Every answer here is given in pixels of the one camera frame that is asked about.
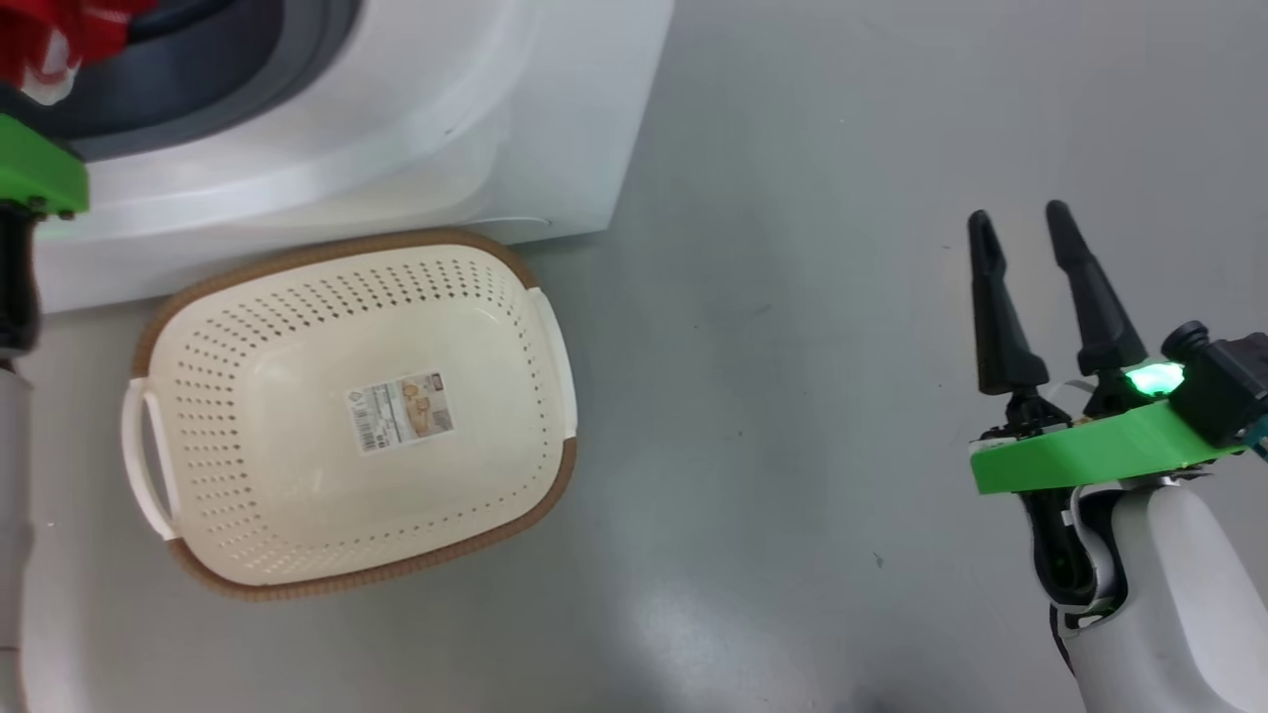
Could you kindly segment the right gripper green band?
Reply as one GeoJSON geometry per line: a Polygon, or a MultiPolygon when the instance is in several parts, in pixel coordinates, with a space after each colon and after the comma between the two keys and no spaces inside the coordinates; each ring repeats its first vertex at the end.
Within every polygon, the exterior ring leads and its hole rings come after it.
{"type": "MultiPolygon", "coordinates": [[[[1079,370],[1093,377],[1145,362],[1148,350],[1104,266],[1092,252],[1063,200],[1045,206],[1052,252],[1069,280],[1082,348],[1079,370]]],[[[967,219],[971,303],[983,395],[1009,395],[1049,382],[1045,362],[1030,343],[1006,285],[1008,263],[992,217],[967,219]]],[[[1155,474],[1200,477],[1206,464],[1240,455],[1246,447],[1210,447],[1174,412],[1169,396],[1186,379],[1178,364],[1141,365],[1110,381],[1110,396],[1136,400],[1135,409],[1101,419],[1070,420],[1037,391],[1019,405],[1040,406],[1040,419],[985,433],[971,447],[980,494],[1013,494],[1026,510],[1033,568],[1058,610],[1111,610],[1122,599],[1110,535],[1110,502],[1084,505],[1084,490],[1101,483],[1144,483],[1155,474]]]]}

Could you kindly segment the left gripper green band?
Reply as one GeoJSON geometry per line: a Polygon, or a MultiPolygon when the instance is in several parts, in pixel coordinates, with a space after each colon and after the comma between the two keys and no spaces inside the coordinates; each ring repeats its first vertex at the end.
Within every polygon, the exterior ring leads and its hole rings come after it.
{"type": "Polygon", "coordinates": [[[1,356],[23,356],[41,334],[36,228],[89,211],[89,171],[77,154],[18,119],[1,118],[1,356]]]}

